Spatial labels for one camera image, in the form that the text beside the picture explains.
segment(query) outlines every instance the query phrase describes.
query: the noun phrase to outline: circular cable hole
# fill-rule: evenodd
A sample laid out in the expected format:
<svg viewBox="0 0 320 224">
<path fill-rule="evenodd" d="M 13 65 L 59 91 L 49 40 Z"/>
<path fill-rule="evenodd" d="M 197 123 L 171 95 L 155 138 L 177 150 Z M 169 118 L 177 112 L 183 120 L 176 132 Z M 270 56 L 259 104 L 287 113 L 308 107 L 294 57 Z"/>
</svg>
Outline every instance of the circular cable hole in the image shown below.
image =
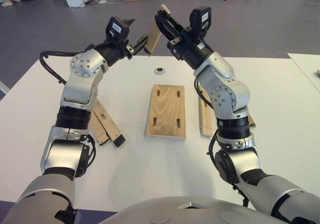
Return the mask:
<svg viewBox="0 0 320 224">
<path fill-rule="evenodd" d="M 165 72 L 166 72 L 166 71 L 165 71 L 164 68 L 156 68 L 155 71 L 154 71 L 154 73 L 155 73 L 156 75 L 163 75 Z"/>
</svg>

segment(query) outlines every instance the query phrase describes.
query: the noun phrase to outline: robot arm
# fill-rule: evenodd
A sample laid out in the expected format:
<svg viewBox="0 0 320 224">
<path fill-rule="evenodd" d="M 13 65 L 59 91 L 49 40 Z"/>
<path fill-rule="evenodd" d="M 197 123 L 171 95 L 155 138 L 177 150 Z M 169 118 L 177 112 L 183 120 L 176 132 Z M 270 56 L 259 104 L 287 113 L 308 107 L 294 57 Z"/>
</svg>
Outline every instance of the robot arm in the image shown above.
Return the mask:
<svg viewBox="0 0 320 224">
<path fill-rule="evenodd" d="M 109 67 L 122 58 L 132 58 L 147 40 L 143 36 L 135 47 L 128 44 L 132 22 L 112 17 L 105 30 L 105 42 L 72 58 L 57 120 L 42 155 L 42 176 L 29 184 L 7 214 L 4 224 L 74 223 L 74 180 L 88 167 L 89 146 L 83 141 L 88 138 L 97 86 Z"/>
<path fill-rule="evenodd" d="M 211 158 L 221 178 L 240 190 L 260 212 L 287 223 L 319 223 L 317 196 L 282 177 L 262 171 L 249 129 L 249 90 L 237 80 L 228 62 L 204 41 L 211 24 L 211 8 L 194 9 L 190 15 L 191 25 L 186 28 L 165 10 L 159 10 L 155 20 L 169 40 L 167 47 L 171 53 L 187 62 L 210 97 L 217 123 L 213 138 L 221 147 L 215 158 L 211 153 Z"/>
</svg>

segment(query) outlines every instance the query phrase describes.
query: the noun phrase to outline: wooden board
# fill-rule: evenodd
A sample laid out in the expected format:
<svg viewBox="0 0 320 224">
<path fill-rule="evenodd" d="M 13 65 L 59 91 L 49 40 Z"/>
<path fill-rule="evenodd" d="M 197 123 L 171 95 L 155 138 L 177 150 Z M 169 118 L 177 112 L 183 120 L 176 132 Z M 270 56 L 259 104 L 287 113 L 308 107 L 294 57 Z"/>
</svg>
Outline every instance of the wooden board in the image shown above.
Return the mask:
<svg viewBox="0 0 320 224">
<path fill-rule="evenodd" d="M 106 133 L 111 138 L 113 143 L 119 147 L 125 141 L 121 131 L 116 126 L 110 115 L 105 111 L 99 100 L 96 100 L 93 108 L 94 113 L 96 114 L 103 128 L 106 130 Z"/>
<path fill-rule="evenodd" d="M 104 144 L 106 141 L 109 140 L 107 132 L 103 128 L 102 124 L 100 123 L 99 119 L 97 118 L 94 112 L 91 113 L 89 129 L 91 130 L 93 137 L 100 145 Z"/>
<path fill-rule="evenodd" d="M 256 123 L 254 122 L 254 120 L 252 119 L 252 117 L 251 117 L 250 114 L 249 114 L 248 118 L 249 118 L 250 127 L 251 127 L 251 128 L 255 128 L 257 125 L 256 125 Z"/>
<path fill-rule="evenodd" d="M 210 100 L 208 93 L 200 87 L 204 97 Z M 214 122 L 214 111 L 209 107 L 201 98 L 199 98 L 199 122 L 200 122 L 200 133 L 204 136 L 212 137 L 213 122 Z"/>
<path fill-rule="evenodd" d="M 155 84 L 146 136 L 186 139 L 185 87 Z"/>
<path fill-rule="evenodd" d="M 164 4 L 161 5 L 160 10 L 164 10 L 168 14 L 171 14 L 170 10 Z M 145 47 L 144 51 L 149 56 L 154 52 L 155 47 L 157 46 L 160 37 L 161 37 L 161 32 L 158 29 L 156 21 L 154 21 L 153 24 L 152 24 L 152 29 L 151 29 L 151 31 L 150 31 L 150 33 L 148 35 L 148 40 L 147 40 L 147 42 L 146 42 L 146 44 L 144 46 Z"/>
</svg>

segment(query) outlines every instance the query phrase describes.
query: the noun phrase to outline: wooden stick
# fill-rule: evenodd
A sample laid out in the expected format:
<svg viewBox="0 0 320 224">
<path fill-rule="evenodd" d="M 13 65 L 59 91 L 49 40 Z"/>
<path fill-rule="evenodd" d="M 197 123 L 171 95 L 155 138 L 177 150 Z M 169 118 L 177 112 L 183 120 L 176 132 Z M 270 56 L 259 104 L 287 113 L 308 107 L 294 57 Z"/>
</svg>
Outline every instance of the wooden stick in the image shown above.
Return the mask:
<svg viewBox="0 0 320 224">
<path fill-rule="evenodd" d="M 207 100 L 210 100 L 208 93 L 200 87 L 204 97 Z M 201 98 L 199 98 L 199 122 L 200 122 L 200 133 L 204 136 L 212 137 L 213 136 L 213 121 L 214 113 L 211 107 L 209 107 Z"/>
<path fill-rule="evenodd" d="M 168 15 L 171 14 L 170 10 L 167 8 L 167 6 L 165 6 L 164 4 L 161 5 L 161 8 L 160 10 L 164 10 L 166 11 L 166 13 Z M 158 29 L 158 26 L 156 24 L 156 21 L 153 22 L 152 24 L 152 29 L 148 35 L 148 40 L 145 44 L 145 48 L 144 48 L 144 51 L 150 56 L 154 50 L 155 50 L 155 47 L 157 46 L 158 44 L 158 41 L 161 37 L 161 32 L 160 30 Z"/>
<path fill-rule="evenodd" d="M 105 111 L 99 100 L 96 100 L 93 111 L 115 146 L 119 147 L 124 143 L 124 136 L 121 134 L 121 131 L 116 126 L 110 115 Z"/>
<path fill-rule="evenodd" d="M 89 129 L 91 130 L 93 136 L 100 145 L 104 144 L 106 141 L 109 140 L 109 136 L 107 135 L 105 129 L 103 128 L 102 124 L 100 123 L 99 119 L 97 118 L 94 112 L 91 113 Z"/>
</svg>

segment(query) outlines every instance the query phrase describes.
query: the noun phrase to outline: black rubber foot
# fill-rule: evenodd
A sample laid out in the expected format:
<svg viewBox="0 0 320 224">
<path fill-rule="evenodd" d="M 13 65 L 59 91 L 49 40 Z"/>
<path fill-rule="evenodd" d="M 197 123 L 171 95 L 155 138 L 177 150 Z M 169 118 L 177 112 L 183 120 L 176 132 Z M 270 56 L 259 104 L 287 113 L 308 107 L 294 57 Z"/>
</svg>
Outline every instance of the black rubber foot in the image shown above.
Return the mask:
<svg viewBox="0 0 320 224">
<path fill-rule="evenodd" d="M 113 141 L 114 145 L 117 148 L 124 142 L 125 142 L 125 138 L 124 138 L 124 136 L 122 134 Z"/>
</svg>

